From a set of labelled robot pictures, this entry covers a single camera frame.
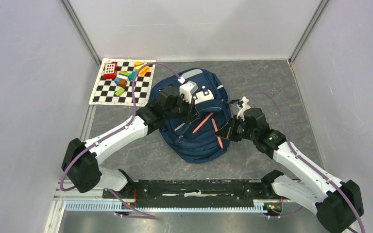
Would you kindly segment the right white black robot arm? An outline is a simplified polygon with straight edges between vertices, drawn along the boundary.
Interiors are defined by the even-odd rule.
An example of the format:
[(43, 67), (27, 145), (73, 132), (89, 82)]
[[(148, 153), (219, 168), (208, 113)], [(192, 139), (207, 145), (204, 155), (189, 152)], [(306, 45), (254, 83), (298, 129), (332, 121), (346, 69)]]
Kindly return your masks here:
[(360, 187), (331, 175), (300, 152), (287, 137), (270, 128), (261, 109), (249, 108), (234, 115), (216, 136), (238, 142), (250, 140), (257, 150), (289, 169), (297, 182), (278, 170), (262, 178), (261, 192), (267, 198), (276, 195), (290, 199), (313, 213), (330, 233), (341, 233), (357, 222), (365, 231), (364, 208)]

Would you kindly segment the navy blue student backpack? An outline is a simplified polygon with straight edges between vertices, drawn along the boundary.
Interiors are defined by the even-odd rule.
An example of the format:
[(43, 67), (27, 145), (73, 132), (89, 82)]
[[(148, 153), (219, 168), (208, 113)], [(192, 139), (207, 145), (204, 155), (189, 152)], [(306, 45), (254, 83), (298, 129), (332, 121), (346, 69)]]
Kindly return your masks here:
[[(228, 95), (216, 74), (201, 68), (192, 68), (161, 80), (152, 89), (149, 101), (156, 99), (165, 87), (180, 87), (178, 79), (195, 82), (198, 90), (193, 94), (200, 118), (184, 123), (179, 119), (167, 120), (159, 128), (166, 143), (186, 162), (201, 164), (224, 154), (229, 146), (226, 139), (218, 139), (215, 131), (225, 126), (231, 118)], [(196, 126), (209, 114), (212, 117), (196, 132)]]

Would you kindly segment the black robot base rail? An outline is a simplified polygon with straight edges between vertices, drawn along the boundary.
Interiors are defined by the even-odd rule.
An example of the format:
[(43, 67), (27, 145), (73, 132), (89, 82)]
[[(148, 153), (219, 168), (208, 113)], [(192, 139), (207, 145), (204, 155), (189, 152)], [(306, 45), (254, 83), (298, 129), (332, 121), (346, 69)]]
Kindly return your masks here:
[(278, 202), (261, 180), (138, 180), (118, 191), (135, 206), (157, 208), (251, 207), (254, 200)]

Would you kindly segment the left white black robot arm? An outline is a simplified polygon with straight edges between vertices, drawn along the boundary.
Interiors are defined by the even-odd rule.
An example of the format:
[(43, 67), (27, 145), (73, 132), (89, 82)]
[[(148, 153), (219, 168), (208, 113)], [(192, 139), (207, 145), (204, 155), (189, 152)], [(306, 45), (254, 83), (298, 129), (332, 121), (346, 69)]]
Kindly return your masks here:
[[(158, 97), (144, 107), (135, 109), (132, 117), (117, 127), (87, 141), (71, 140), (61, 164), (63, 176), (60, 189), (76, 188), (85, 193), (99, 183), (113, 183), (114, 191), (122, 198), (133, 192), (133, 184), (121, 172), (101, 171), (99, 165), (114, 152), (127, 144), (145, 137), (161, 128), (167, 120), (179, 119), (191, 123), (199, 117), (193, 94), (197, 86), (191, 82), (179, 88), (168, 86), (159, 91)], [(63, 181), (69, 178), (73, 186), (65, 188)]]

